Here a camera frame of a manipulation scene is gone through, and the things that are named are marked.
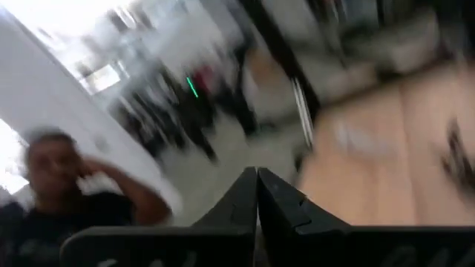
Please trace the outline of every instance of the dark hair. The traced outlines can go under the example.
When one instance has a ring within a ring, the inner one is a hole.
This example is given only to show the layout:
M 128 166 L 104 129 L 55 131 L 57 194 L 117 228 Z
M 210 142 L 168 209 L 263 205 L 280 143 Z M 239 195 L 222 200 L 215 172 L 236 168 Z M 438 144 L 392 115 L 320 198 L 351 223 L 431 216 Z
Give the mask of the dark hair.
M 44 141 L 65 141 L 69 142 L 70 144 L 74 145 L 76 141 L 71 137 L 71 135 L 65 133 L 63 130 L 59 128 L 53 127 L 41 127 L 35 128 L 27 133 L 23 134 L 23 139 L 28 144 L 28 147 L 24 153 L 24 161 L 28 161 L 30 158 L 31 151 L 33 148 L 44 142 Z

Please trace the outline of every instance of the man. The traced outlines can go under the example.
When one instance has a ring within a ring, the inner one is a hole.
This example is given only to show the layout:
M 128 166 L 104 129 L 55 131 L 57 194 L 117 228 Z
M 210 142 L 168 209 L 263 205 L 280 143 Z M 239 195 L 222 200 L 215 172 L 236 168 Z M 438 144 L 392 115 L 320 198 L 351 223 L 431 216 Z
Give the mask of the man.
M 8 234 L 3 266 L 59 266 L 62 243 L 78 231 L 98 225 L 152 225 L 171 210 L 153 191 L 119 168 L 84 158 L 74 140 L 61 131 L 36 131 L 24 160 L 34 208 Z M 105 174 L 125 196 L 100 193 L 85 196 L 78 179 Z

